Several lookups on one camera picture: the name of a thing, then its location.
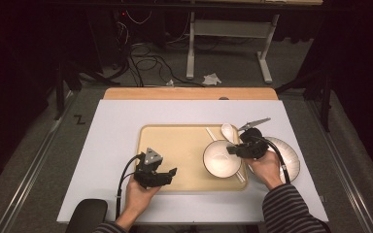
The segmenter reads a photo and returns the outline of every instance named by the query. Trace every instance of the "wrist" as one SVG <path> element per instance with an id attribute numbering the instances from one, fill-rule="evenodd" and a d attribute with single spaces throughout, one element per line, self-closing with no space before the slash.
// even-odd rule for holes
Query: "wrist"
<path id="1" fill-rule="evenodd" d="M 268 188 L 268 190 L 272 190 L 282 184 L 284 183 L 281 181 L 281 179 L 275 179 L 275 180 L 265 182 L 265 185 Z"/>
<path id="2" fill-rule="evenodd" d="M 115 223 L 122 227 L 124 230 L 129 231 L 131 226 L 134 224 L 135 220 L 138 218 L 138 216 L 141 213 L 138 213 L 133 210 L 123 210 L 123 212 L 120 214 L 118 219 L 115 221 Z"/>

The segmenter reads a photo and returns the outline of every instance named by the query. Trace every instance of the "gray carpet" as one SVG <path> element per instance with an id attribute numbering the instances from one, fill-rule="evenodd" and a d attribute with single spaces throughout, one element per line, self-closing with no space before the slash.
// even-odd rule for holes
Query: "gray carpet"
<path id="1" fill-rule="evenodd" d="M 213 50 L 198 50 L 196 53 L 196 72 L 194 82 L 202 83 L 203 76 L 216 73 L 222 83 L 217 86 L 272 86 L 277 87 L 292 80 L 305 57 L 310 43 L 292 45 L 288 41 L 274 42 L 268 53 L 267 61 L 274 80 L 272 85 L 263 83 L 259 67 L 254 60 L 253 44 L 222 44 Z M 209 48 L 211 44 L 202 43 L 198 47 Z M 152 52 L 165 58 L 175 76 L 184 77 L 186 73 L 186 48 L 168 48 Z M 165 85 L 171 79 L 168 70 L 161 70 L 147 61 L 139 63 L 144 66 L 141 72 L 145 85 Z M 135 85 L 130 72 L 117 78 L 124 85 Z M 85 137 L 94 116 L 98 101 L 102 98 L 106 86 L 97 83 L 84 83 L 81 92 L 75 92 L 70 98 L 70 108 L 64 115 L 55 137 L 45 154 L 45 161 L 39 175 L 33 180 L 33 186 L 25 202 L 19 209 L 17 217 L 9 222 L 7 232 L 64 232 L 65 224 L 56 222 L 63 196 L 72 178 L 79 159 Z M 284 101 L 288 117 L 304 154 L 307 166 L 322 199 L 332 232 L 373 232 L 365 230 L 351 195 L 346 188 L 354 184 L 362 195 L 368 213 L 373 219 L 373 164 L 356 135 L 354 128 L 345 116 L 342 106 L 332 94 L 329 119 L 329 134 L 323 133 L 315 114 L 314 102 L 305 102 L 300 90 L 287 91 L 280 95 Z M 49 99 L 50 106 L 33 122 L 27 135 L 7 164 L 0 177 L 0 219 L 5 213 L 12 197 L 27 173 L 29 165 L 47 133 L 51 131 L 56 115 L 54 95 Z M 77 124 L 78 118 L 85 124 Z M 328 137 L 338 151 L 338 158 L 346 164 L 349 182 L 345 182 L 343 171 L 334 159 L 333 148 L 328 145 Z"/>

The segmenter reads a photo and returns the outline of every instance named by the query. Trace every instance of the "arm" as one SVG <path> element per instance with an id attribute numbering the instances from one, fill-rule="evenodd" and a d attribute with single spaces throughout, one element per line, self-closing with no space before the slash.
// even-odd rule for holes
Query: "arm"
<path id="1" fill-rule="evenodd" d="M 94 232 L 128 232 L 135 220 L 149 206 L 153 196 L 160 190 L 159 187 L 144 189 L 140 186 L 133 175 L 126 186 L 125 208 L 114 223 L 102 223 Z"/>
<path id="2" fill-rule="evenodd" d="M 262 204 L 268 233 L 326 232 L 322 223 L 310 215 L 298 190 L 290 183 L 281 182 L 280 161 L 275 152 L 268 150 L 258 160 L 244 160 L 270 190 Z"/>

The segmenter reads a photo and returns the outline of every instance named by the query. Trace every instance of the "wooden strip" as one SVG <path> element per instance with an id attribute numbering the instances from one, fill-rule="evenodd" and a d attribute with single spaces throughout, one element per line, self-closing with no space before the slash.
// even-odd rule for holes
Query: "wooden strip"
<path id="1" fill-rule="evenodd" d="M 112 87 L 109 100 L 278 100 L 270 87 Z"/>

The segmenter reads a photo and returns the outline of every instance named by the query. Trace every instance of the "hand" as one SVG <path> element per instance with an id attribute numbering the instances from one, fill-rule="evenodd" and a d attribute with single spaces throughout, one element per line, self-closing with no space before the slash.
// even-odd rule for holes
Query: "hand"
<path id="1" fill-rule="evenodd" d="M 275 152 L 267 150 L 260 159 L 245 158 L 244 161 L 269 190 L 283 184 L 280 179 L 280 160 Z"/>
<path id="2" fill-rule="evenodd" d="M 160 186 L 145 189 L 135 181 L 131 175 L 126 186 L 125 208 L 116 220 L 116 224 L 129 231 L 136 218 L 149 206 L 153 196 L 160 190 Z"/>

